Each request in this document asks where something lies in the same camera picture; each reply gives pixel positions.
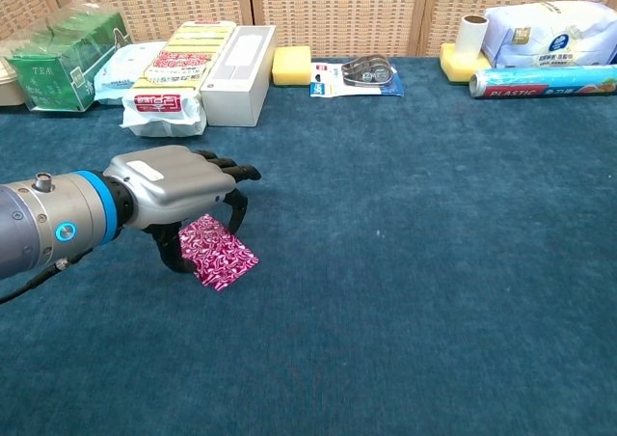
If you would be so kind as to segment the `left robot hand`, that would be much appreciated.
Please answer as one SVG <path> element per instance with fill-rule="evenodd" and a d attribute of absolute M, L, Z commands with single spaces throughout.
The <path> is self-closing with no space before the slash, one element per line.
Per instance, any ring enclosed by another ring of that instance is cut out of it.
<path fill-rule="evenodd" d="M 209 150 L 168 145 L 114 156 L 103 175 L 119 180 L 130 192 L 133 214 L 125 225 L 152 236 L 163 263 L 176 273 L 191 273 L 195 264 L 181 252 L 183 221 L 227 204 L 227 230 L 235 234 L 248 207 L 238 188 L 242 180 L 259 180 L 253 165 L 238 165 Z"/>

